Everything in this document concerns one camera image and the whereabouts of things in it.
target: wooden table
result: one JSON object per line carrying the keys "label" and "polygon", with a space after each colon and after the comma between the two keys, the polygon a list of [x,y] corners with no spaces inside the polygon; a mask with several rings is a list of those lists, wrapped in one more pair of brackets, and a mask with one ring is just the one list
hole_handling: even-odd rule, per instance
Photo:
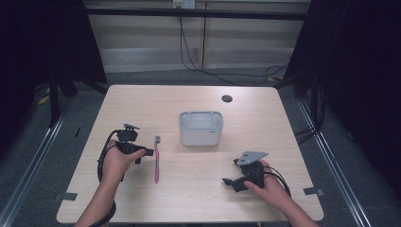
{"label": "wooden table", "polygon": [[[224,95],[232,102],[222,101]],[[219,111],[224,117],[220,142],[214,147],[181,144],[179,115],[185,111]],[[273,88],[217,86],[114,85],[109,89],[63,201],[61,223],[76,222],[98,186],[97,159],[113,130],[123,123],[139,126],[135,144],[153,148],[161,136],[160,181],[154,182],[155,158],[132,164],[115,196],[117,211],[111,222],[207,223],[286,220],[250,191],[236,193],[222,178],[242,176],[233,160],[243,151],[267,151],[264,159],[286,179],[295,199],[315,220],[323,218],[316,195],[306,196],[313,184]]]}

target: white container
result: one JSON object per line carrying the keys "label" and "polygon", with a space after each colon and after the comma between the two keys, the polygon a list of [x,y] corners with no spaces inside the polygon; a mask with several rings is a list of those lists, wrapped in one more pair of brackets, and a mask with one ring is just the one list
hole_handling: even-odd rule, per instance
{"label": "white container", "polygon": [[180,114],[181,143],[185,146],[215,146],[223,128],[220,112],[183,112]]}

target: white wall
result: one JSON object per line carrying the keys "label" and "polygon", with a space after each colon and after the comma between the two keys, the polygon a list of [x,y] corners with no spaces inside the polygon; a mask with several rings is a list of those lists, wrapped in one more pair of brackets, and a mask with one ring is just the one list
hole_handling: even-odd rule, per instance
{"label": "white wall", "polygon": [[[87,6],[172,8],[172,0],[86,0]],[[196,1],[197,9],[307,12],[309,1]],[[106,72],[184,68],[181,26],[175,17],[90,15]],[[267,67],[292,54],[302,22],[183,18],[197,67]],[[183,45],[183,60],[189,65]]]}

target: black curtain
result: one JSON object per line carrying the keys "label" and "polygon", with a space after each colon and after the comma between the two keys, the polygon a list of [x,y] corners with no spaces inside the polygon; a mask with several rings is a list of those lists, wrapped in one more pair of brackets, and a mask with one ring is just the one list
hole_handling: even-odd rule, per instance
{"label": "black curtain", "polygon": [[72,80],[106,83],[88,15],[81,0],[0,1],[1,142],[15,137],[50,73],[62,85]]}

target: cable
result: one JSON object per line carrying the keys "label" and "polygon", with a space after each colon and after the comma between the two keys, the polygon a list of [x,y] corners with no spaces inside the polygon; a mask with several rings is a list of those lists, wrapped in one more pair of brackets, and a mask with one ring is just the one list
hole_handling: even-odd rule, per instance
{"label": "cable", "polygon": [[[112,133],[110,133],[110,135],[109,135],[109,137],[107,138],[106,143],[105,143],[105,145],[104,145],[104,147],[103,147],[103,150],[102,150],[101,153],[100,153],[100,157],[99,157],[99,159],[97,160],[97,177],[98,177],[98,179],[99,179],[100,182],[101,182],[101,179],[102,179],[102,176],[103,176],[103,172],[102,172],[102,171],[103,171],[103,162],[104,162],[104,158],[106,157],[107,152],[108,152],[111,148],[113,148],[113,147],[116,146],[116,145],[113,145],[113,146],[107,148],[107,146],[109,146],[110,140],[112,139],[112,136],[113,136],[115,133],[118,133],[118,131],[112,131]],[[113,201],[113,206],[112,206],[112,209],[109,211],[109,213],[108,213],[104,218],[102,218],[101,220],[99,220],[99,221],[97,221],[96,223],[90,225],[90,227],[102,226],[104,223],[106,223],[107,221],[109,221],[109,220],[114,216],[115,210],[116,210],[116,205],[115,205],[115,201]]]}
{"label": "cable", "polygon": [[294,133],[296,137],[298,136],[297,137],[298,145],[301,145],[303,142],[314,136],[322,128],[325,116],[326,97],[321,87],[319,87],[318,99],[319,99],[318,104],[320,112],[318,113],[317,122],[315,122],[313,127],[307,127],[301,131]]}
{"label": "cable", "polygon": [[[179,21],[180,21],[180,28],[181,28],[181,29],[180,29],[180,33],[181,33],[181,35],[180,35],[181,62],[182,62],[182,64],[183,64],[183,66],[184,66],[186,69],[188,69],[188,70],[195,71],[195,72],[200,72],[200,73],[203,73],[204,75],[213,76],[213,77],[215,77],[215,78],[217,78],[217,79],[220,79],[220,80],[222,80],[222,81],[224,81],[224,82],[226,82],[226,83],[229,83],[229,84],[232,84],[232,85],[235,85],[235,86],[250,86],[250,85],[242,85],[242,84],[234,83],[234,82],[231,82],[231,81],[229,81],[229,80],[227,80],[227,79],[222,78],[221,76],[241,76],[241,77],[250,77],[250,78],[263,78],[262,81],[260,81],[260,82],[258,82],[258,83],[256,83],[256,84],[254,84],[254,85],[251,85],[251,86],[256,87],[256,86],[259,86],[259,85],[261,85],[261,84],[264,84],[264,83],[267,81],[268,76],[274,75],[274,74],[278,73],[279,71],[281,71],[282,69],[287,68],[287,66],[288,66],[288,62],[287,62],[286,64],[284,64],[284,65],[274,65],[274,66],[270,66],[270,67],[268,67],[268,68],[266,69],[265,75],[232,74],[232,73],[215,74],[215,73],[211,73],[211,72],[208,72],[208,71],[205,71],[205,70],[201,70],[201,69],[199,69],[199,68],[194,64],[194,62],[192,61],[191,56],[190,56],[190,54],[189,54],[188,44],[187,44],[187,42],[186,42],[185,34],[184,34],[184,32],[183,32],[183,18],[182,18],[182,17],[179,17]],[[188,59],[189,59],[191,65],[192,65],[192,68],[191,68],[191,67],[188,67],[188,66],[185,64],[185,62],[183,61],[183,43],[184,43],[184,45],[185,45],[186,55],[188,56]],[[279,68],[278,68],[276,71],[274,71],[274,72],[268,74],[268,71],[269,71],[271,68],[273,68],[273,67],[279,67]]]}
{"label": "cable", "polygon": [[277,178],[281,182],[281,184],[283,185],[283,187],[286,190],[287,194],[291,197],[291,191],[289,190],[287,182],[286,182],[286,180],[284,180],[284,177],[280,174],[280,172],[277,171],[277,169],[275,169],[275,168],[273,168],[271,166],[263,166],[263,167],[264,168],[270,168],[270,169],[274,170],[277,173],[277,174],[275,174],[275,173],[272,173],[272,172],[264,171],[264,174],[269,174],[269,175]]}

